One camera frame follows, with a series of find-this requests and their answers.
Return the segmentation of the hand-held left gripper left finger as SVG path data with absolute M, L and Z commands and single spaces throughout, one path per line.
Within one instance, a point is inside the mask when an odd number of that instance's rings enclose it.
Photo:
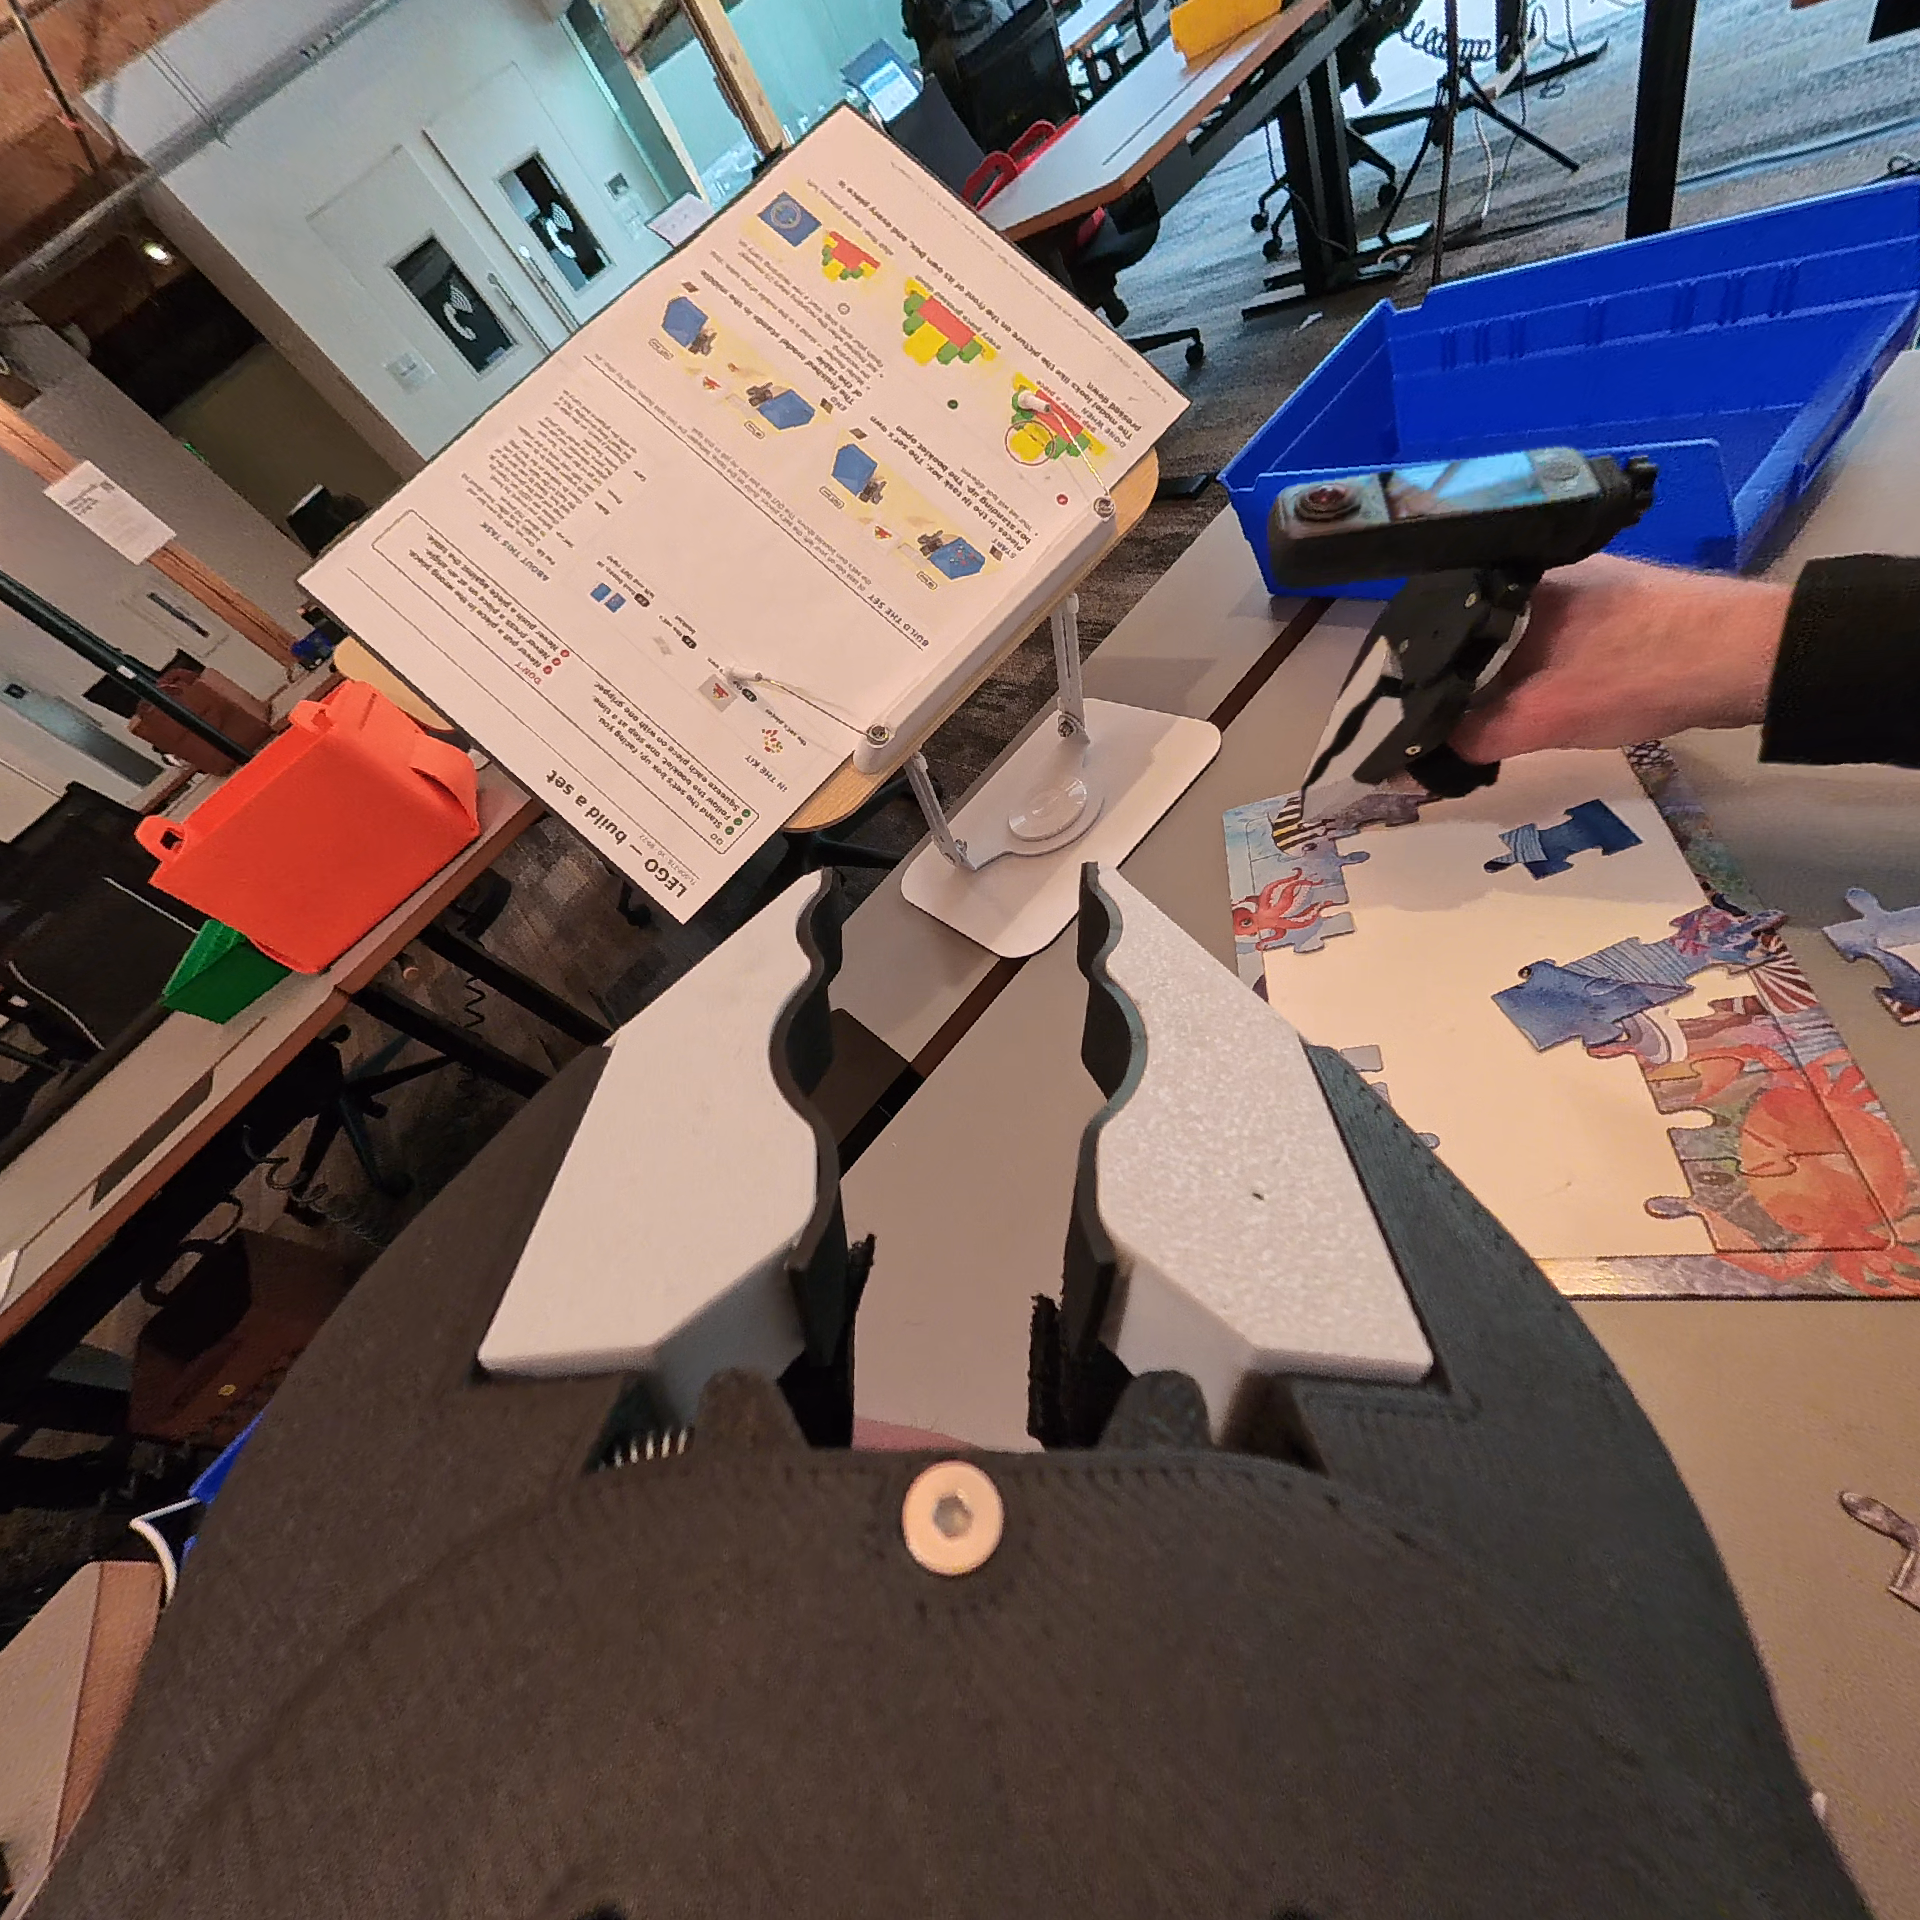
M 805 1437 L 852 1441 L 852 1326 L 874 1244 L 851 1244 L 827 1121 L 833 871 L 794 879 L 620 1027 L 478 1346 L 489 1377 L 635 1377 L 657 1422 L 751 1370 Z

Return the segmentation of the dark blue striped puzzle piece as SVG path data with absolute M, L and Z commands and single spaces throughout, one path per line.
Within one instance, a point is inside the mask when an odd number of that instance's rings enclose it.
M 1636 847 L 1641 837 L 1602 799 L 1585 799 L 1559 822 L 1522 822 L 1502 831 L 1503 851 L 1483 865 L 1490 875 L 1522 871 L 1533 879 L 1570 873 L 1585 852 L 1612 858 Z

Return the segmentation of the sea print jigsaw puzzle board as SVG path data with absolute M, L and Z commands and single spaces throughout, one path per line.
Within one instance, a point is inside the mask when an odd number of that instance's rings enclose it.
M 1551 825 L 1585 799 L 1612 807 L 1641 843 L 1585 852 L 1566 875 L 1490 875 L 1502 831 Z M 1273 847 L 1283 798 L 1234 807 L 1230 852 Z M 1330 1050 L 1378 1044 L 1383 1079 L 1404 1123 L 1519 1238 L 1550 1281 L 1575 1295 L 1641 1299 L 1876 1299 L 1786 1292 L 1722 1260 L 1693 1215 L 1651 1215 L 1651 1195 L 1687 1180 L 1674 1127 L 1706 1113 L 1659 1113 L 1641 1066 L 1683 1044 L 1676 1025 L 1715 999 L 1757 997 L 1774 1013 L 1820 1006 L 1786 935 L 1754 969 L 1709 967 L 1691 993 L 1622 1025 L 1598 1046 L 1537 1050 L 1497 1009 L 1533 963 L 1566 963 L 1625 939 L 1666 939 L 1671 922 L 1723 900 L 1766 907 L 1734 868 L 1665 748 L 1550 753 L 1509 765 L 1465 799 L 1429 799 L 1406 825 L 1343 834 L 1370 860 L 1347 868 L 1354 933 L 1322 950 L 1238 958 L 1238 975 L 1300 1034 Z

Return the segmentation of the dark blue whale eye piece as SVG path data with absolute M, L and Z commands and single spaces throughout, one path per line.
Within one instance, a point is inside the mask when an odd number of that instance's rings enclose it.
M 1661 982 L 1533 963 L 1492 1001 L 1537 1050 L 1547 1050 L 1570 1041 L 1589 1046 L 1618 1041 L 1628 1019 L 1671 997 Z

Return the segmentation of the striped whale belly puzzle piece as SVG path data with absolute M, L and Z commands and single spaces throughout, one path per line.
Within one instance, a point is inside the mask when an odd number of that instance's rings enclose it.
M 1671 935 L 1665 942 L 1646 945 L 1625 939 L 1566 963 L 1570 973 L 1625 982 L 1644 994 L 1646 1004 L 1661 1004 L 1691 993 L 1699 972 L 1717 963 Z

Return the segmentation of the pink coral seahorse puzzle piece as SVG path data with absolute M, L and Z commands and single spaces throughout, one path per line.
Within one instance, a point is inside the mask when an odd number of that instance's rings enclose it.
M 1706 905 L 1671 922 L 1671 933 L 1659 942 L 1671 953 L 1678 979 L 1687 981 L 1703 969 L 1754 969 L 1780 945 L 1780 913 L 1741 915 L 1723 900 Z

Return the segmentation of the person's right forearm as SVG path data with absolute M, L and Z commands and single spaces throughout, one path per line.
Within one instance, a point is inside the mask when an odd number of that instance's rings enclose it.
M 1826 557 L 1802 572 L 1759 759 L 1917 769 L 1917 557 Z

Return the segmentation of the blue plastic bin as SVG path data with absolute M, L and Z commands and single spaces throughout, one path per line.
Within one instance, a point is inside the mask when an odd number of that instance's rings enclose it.
M 213 1500 L 215 1500 L 215 1498 L 219 1494 L 219 1491 L 223 1489 L 223 1482 L 229 1478 L 229 1475 L 230 1475 L 230 1470 L 233 1470 L 236 1460 L 238 1460 L 238 1458 L 239 1458 L 239 1454 L 244 1451 L 244 1447 L 247 1447 L 250 1437 L 254 1435 L 254 1430 L 259 1429 L 259 1423 L 266 1420 L 266 1414 L 262 1414 L 262 1412 L 266 1412 L 266 1410 L 260 1410 L 260 1412 L 259 1412 L 259 1414 L 255 1414 L 255 1418 L 254 1418 L 254 1420 L 251 1420 L 251 1422 L 250 1422 L 250 1423 L 247 1423 L 247 1426 L 244 1426 L 244 1429 L 243 1429 L 243 1430 L 239 1430 L 239 1433 L 238 1433 L 238 1435 L 236 1435 L 236 1437 L 233 1437 L 233 1441 L 230 1441 L 230 1442 L 229 1442 L 229 1445 L 226 1445 L 226 1447 L 223 1447 L 223 1449 L 222 1449 L 222 1451 L 219 1451 L 219 1454 L 218 1454 L 218 1457 L 215 1457 L 207 1465 L 206 1465 L 204 1475 L 202 1475 L 202 1476 L 197 1476 L 197 1478 L 191 1482 L 189 1493 L 187 1493 L 187 1498 L 189 1498 L 191 1502 L 197 1502 L 197 1503 L 202 1503 L 202 1507 L 213 1503 Z
M 1273 595 L 1277 491 L 1539 445 L 1657 463 L 1618 553 L 1741 570 L 1908 346 L 1916 276 L 1908 183 L 1380 302 L 1220 482 Z

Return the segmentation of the white paper holder bar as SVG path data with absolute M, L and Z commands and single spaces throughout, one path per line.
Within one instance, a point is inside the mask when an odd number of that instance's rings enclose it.
M 1068 593 L 1077 589 L 1121 538 L 1116 494 L 1094 499 L 1062 542 L 1041 559 L 1012 566 L 1012 582 L 973 617 L 959 643 L 935 652 L 918 674 L 885 705 L 877 738 L 854 746 L 847 770 L 865 779 L 891 775 L 959 706 Z

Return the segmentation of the pale wooden stand board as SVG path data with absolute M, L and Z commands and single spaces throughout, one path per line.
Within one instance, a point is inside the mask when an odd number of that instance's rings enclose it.
M 1118 482 L 1111 482 L 1111 530 L 1102 534 L 1094 546 L 1094 555 L 1091 559 L 1075 562 L 1066 574 L 1062 586 L 1047 598 L 1047 603 L 1018 613 L 1012 631 L 978 663 L 972 663 L 959 678 L 947 684 L 938 694 L 929 694 L 922 708 L 911 711 L 908 721 L 895 727 L 890 742 L 854 749 L 833 773 L 833 778 L 794 817 L 788 817 L 788 827 L 807 831 L 838 825 L 851 818 L 859 804 L 879 794 L 885 779 L 903 770 L 908 757 L 925 748 L 938 729 L 949 722 L 949 718 L 1020 650 L 1027 636 L 1034 634 L 1045 617 L 1055 613 L 1068 596 L 1082 587 L 1094 565 L 1131 532 L 1153 503 L 1159 478 L 1159 454 L 1148 451 L 1131 471 L 1127 471 Z

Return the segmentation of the orange plastic bin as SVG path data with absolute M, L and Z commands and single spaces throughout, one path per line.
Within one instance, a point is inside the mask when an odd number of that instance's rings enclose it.
M 476 834 L 469 754 L 359 681 L 300 705 L 186 821 L 134 829 L 165 894 L 300 973 L 324 972 Z

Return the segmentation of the long brown desk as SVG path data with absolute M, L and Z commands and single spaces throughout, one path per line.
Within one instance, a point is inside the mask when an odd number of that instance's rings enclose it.
M 1170 41 L 1156 46 L 985 206 L 985 219 L 1035 250 L 1052 229 L 1139 186 L 1150 186 L 1159 210 L 1170 212 L 1242 140 L 1275 119 L 1299 251 L 1299 270 L 1281 281 L 1303 290 L 1251 305 L 1242 316 L 1260 319 L 1287 305 L 1393 281 L 1426 229 L 1359 241 L 1338 101 L 1338 51 L 1371 22 L 1359 3 L 1299 3 L 1199 63 Z

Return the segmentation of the white printed instruction sheet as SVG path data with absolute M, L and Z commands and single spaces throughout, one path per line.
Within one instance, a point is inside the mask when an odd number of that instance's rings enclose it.
M 841 108 L 305 587 L 685 922 L 1183 410 Z

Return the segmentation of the black slanted pole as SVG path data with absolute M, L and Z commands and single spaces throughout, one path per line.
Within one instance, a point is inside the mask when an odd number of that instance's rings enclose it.
M 43 601 L 34 589 L 18 582 L 10 574 L 2 574 L 2 603 L 20 617 L 29 619 L 29 623 L 34 623 L 42 634 L 49 634 L 51 637 L 60 639 L 62 647 L 67 647 L 71 654 L 95 665 L 110 678 L 130 684 L 134 698 L 142 705 L 153 706 L 182 731 L 207 742 L 213 753 L 236 764 L 244 764 L 255 754 L 255 748 L 250 748 L 230 738 L 226 731 L 219 731 L 210 721 L 206 721 L 206 716 L 187 708 L 173 693 L 163 689 L 158 674 L 151 667 L 125 655 L 122 650 L 113 647 L 93 631 L 78 623 L 78 619 L 74 619 L 71 614 Z

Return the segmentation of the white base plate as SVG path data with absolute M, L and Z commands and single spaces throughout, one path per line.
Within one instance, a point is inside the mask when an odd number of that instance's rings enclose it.
M 1025 778 L 1086 773 L 1105 794 L 1093 829 L 1062 851 L 1005 855 L 985 871 L 965 873 L 945 858 L 954 827 L 941 827 L 903 868 L 900 891 L 910 905 L 997 955 L 1027 958 L 1041 950 L 1077 916 L 1083 865 L 1116 866 L 1130 858 L 1220 746 L 1211 722 L 1188 716 L 1100 700 L 1086 713 L 1083 749 L 1055 738 L 1050 713 L 978 789 L 1007 779 L 1015 769 Z

